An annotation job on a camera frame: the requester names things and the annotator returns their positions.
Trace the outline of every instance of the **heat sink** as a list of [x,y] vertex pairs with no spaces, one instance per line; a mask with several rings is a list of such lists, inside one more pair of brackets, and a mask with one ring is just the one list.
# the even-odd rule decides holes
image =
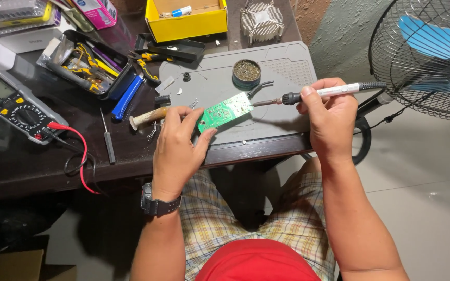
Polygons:
[[245,9],[241,8],[241,28],[248,36],[248,43],[272,40],[283,35],[283,15],[270,3],[255,3]]

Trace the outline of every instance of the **dark wooden desk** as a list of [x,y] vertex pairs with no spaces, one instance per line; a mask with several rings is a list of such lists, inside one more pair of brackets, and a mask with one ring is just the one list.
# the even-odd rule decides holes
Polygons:
[[[228,50],[247,48],[247,39],[241,36],[239,27],[239,11],[244,0],[229,0],[227,4],[228,32],[226,35],[212,35],[208,38],[207,48],[216,48],[215,39],[221,41],[220,47],[228,44]],[[284,16],[285,28],[282,42],[301,40],[289,1],[276,0],[276,6]],[[99,30],[89,35],[125,54],[133,49],[136,35],[147,32],[143,13],[135,13],[121,16],[117,25],[112,28]],[[115,188],[116,180],[150,176],[157,136],[149,142],[146,138],[147,134],[141,135],[130,130],[128,121],[115,123],[107,119],[116,153],[116,164],[110,165],[103,139],[104,129],[99,108],[102,107],[103,112],[110,112],[116,102],[98,100],[64,80],[57,79],[44,68],[35,66],[34,62],[40,53],[29,52],[19,55],[18,63],[27,64],[30,69],[28,73],[17,73],[14,70],[10,72],[31,88],[33,93],[54,111],[62,115],[71,127],[83,134],[90,153],[97,158],[97,182],[108,181],[106,186]],[[152,64],[150,67],[153,72],[158,70],[157,65]],[[155,90],[148,85],[141,87],[131,101],[125,118],[153,110],[155,95]],[[62,137],[75,144],[80,143],[71,133]],[[242,142],[212,145],[203,166],[216,167],[277,158],[310,150],[308,134],[257,139],[248,141],[245,145]],[[78,175],[67,176],[63,172],[64,163],[71,154],[70,150],[63,148],[60,144],[52,143],[46,146],[34,144],[18,131],[12,131],[9,149],[0,152],[0,200],[81,187]],[[85,171],[85,177],[91,181],[91,169]]]

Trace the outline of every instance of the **gray work mat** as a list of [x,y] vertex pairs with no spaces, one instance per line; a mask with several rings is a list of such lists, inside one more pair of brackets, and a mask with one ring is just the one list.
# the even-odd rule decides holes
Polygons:
[[[232,83],[232,67],[242,59],[256,61],[261,67],[260,82],[274,81],[264,86],[251,99],[276,99],[285,93],[299,92],[303,86],[317,80],[309,48],[301,41],[204,55],[199,63],[163,62],[159,78],[174,78],[174,83],[161,95],[171,93],[172,105],[190,105],[198,98],[197,107],[208,108],[243,92]],[[190,73],[191,80],[183,81]],[[294,105],[266,105],[218,128],[212,144],[248,141],[308,131],[308,117],[300,116]]]

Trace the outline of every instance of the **hand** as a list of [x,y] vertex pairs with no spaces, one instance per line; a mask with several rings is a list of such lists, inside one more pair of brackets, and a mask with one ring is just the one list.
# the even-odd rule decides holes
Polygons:
[[352,160],[352,138],[357,100],[347,93],[321,99],[316,90],[345,85],[340,78],[321,79],[312,86],[303,87],[303,103],[296,108],[310,116],[310,143],[321,161]]
[[203,107],[192,111],[187,106],[173,106],[167,111],[153,158],[153,199],[178,198],[185,183],[203,163],[209,141],[217,131],[205,130],[194,147],[192,132],[203,112]]

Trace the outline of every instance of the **wristwatch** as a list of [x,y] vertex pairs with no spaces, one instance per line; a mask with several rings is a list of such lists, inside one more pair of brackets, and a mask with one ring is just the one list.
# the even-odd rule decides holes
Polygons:
[[147,182],[142,187],[141,192],[141,209],[144,214],[161,216],[169,214],[180,207],[182,202],[182,195],[170,202],[165,202],[159,199],[152,199],[152,183]]

